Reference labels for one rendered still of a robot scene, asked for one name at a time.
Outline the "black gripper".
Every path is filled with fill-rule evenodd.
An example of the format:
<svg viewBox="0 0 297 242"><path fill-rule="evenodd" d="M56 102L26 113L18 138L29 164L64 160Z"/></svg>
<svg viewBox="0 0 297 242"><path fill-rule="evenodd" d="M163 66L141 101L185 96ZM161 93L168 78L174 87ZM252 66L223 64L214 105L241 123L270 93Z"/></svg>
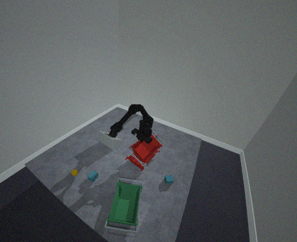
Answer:
<svg viewBox="0 0 297 242"><path fill-rule="evenodd" d="M146 143L150 143L153 139L151 137L145 137L145 135L143 134L143 132L141 130L138 130L138 129L133 129L131 131L131 133L134 135L135 133L136 134L136 137L138 140L140 140L140 143L142 143L142 141L145 141Z"/></svg>

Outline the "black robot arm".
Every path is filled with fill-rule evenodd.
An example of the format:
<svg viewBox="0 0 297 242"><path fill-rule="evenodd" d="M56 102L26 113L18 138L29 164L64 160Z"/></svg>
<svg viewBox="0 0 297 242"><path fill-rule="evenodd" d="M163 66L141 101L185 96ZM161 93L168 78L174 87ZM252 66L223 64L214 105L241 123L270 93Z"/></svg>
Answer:
<svg viewBox="0 0 297 242"><path fill-rule="evenodd" d="M111 126L111 131L108 135L115 138L117 136L117 133L122 129L122 125L130 118L130 116L139 111L143 116L143 119L139 121L139 130L143 132L145 137L150 137L152 135L151 128L154 119L150 115L148 115L148 113L141 104L130 105L130 107L128 108L128 112L123 116L123 118L120 121L116 122L113 126Z"/></svg>

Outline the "teal cube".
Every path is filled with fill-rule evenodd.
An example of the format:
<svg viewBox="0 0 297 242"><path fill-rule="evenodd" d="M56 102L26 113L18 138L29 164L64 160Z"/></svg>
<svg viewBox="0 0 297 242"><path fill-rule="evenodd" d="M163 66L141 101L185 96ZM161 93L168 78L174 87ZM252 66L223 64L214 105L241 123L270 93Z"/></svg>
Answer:
<svg viewBox="0 0 297 242"><path fill-rule="evenodd" d="M92 171L89 174L88 179L91 180L92 182L94 182L98 177L99 177L98 173L95 171Z"/></svg>
<svg viewBox="0 0 297 242"><path fill-rule="evenodd" d="M172 184L174 182L172 175L165 176L164 179L166 184Z"/></svg>

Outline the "small yellow block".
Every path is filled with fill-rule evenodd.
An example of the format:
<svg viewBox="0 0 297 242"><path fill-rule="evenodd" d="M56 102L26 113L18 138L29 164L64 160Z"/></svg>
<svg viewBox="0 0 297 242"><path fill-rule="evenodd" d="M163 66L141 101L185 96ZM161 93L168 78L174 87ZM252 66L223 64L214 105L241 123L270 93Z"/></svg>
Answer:
<svg viewBox="0 0 297 242"><path fill-rule="evenodd" d="M75 170L73 169L72 172L71 172L71 174L72 174L73 176L75 176L75 175L78 174L78 171L77 171L76 169L75 169Z"/></svg>

